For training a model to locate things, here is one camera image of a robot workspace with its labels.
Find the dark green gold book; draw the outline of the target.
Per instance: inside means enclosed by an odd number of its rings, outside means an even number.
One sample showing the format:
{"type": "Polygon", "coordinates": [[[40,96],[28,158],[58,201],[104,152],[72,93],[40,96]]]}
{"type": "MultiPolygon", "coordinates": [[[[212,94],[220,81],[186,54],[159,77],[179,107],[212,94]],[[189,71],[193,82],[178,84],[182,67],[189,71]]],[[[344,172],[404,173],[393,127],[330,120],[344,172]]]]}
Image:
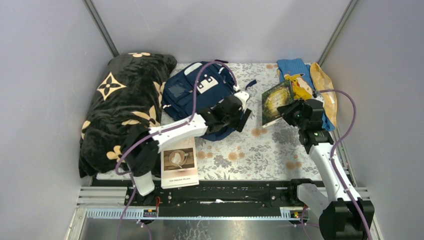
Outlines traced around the dark green gold book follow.
{"type": "Polygon", "coordinates": [[[294,101],[293,87],[290,81],[282,81],[262,94],[262,127],[267,128],[282,118],[279,107],[285,107],[294,101]]]}

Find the navy blue student backpack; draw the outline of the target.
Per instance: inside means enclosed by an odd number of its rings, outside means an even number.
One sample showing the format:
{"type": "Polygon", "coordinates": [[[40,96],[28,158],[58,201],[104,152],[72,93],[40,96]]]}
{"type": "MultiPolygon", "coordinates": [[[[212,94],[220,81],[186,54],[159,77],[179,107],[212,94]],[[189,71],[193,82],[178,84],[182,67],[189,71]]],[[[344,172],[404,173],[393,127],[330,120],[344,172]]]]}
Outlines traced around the navy blue student backpack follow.
{"type": "MultiPolygon", "coordinates": [[[[172,76],[162,93],[161,105],[174,120],[179,121],[203,108],[213,108],[225,97],[235,93],[239,85],[226,61],[198,61],[172,76]]],[[[227,129],[220,134],[205,134],[201,138],[220,141],[235,132],[227,129]]]]}

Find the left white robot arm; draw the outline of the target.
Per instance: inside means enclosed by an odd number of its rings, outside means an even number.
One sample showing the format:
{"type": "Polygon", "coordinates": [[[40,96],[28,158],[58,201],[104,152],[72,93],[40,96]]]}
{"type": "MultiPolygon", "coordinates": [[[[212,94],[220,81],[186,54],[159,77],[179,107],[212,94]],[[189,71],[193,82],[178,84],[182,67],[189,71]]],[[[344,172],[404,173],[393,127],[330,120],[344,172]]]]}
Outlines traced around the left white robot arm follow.
{"type": "Polygon", "coordinates": [[[241,132],[251,114],[247,108],[250,95],[243,90],[228,95],[214,107],[203,108],[173,123],[143,130],[132,130],[122,145],[121,160],[129,168],[136,199],[144,206],[155,200],[152,170],[161,151],[182,140],[228,129],[241,132]]]}

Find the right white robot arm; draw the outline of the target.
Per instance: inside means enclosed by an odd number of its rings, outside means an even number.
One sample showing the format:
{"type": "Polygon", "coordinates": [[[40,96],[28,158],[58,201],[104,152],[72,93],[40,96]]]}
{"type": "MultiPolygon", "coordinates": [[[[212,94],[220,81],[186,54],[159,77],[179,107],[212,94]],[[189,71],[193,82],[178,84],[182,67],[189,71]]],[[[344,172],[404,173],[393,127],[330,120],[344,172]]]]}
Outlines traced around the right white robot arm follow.
{"type": "Polygon", "coordinates": [[[304,203],[318,218],[325,240],[370,240],[375,208],[364,200],[348,179],[336,154],[335,142],[323,128],[324,104],[320,100],[295,100],[277,108],[291,126],[298,128],[299,141],[315,163],[326,193],[303,181],[287,191],[293,206],[304,203]]]}

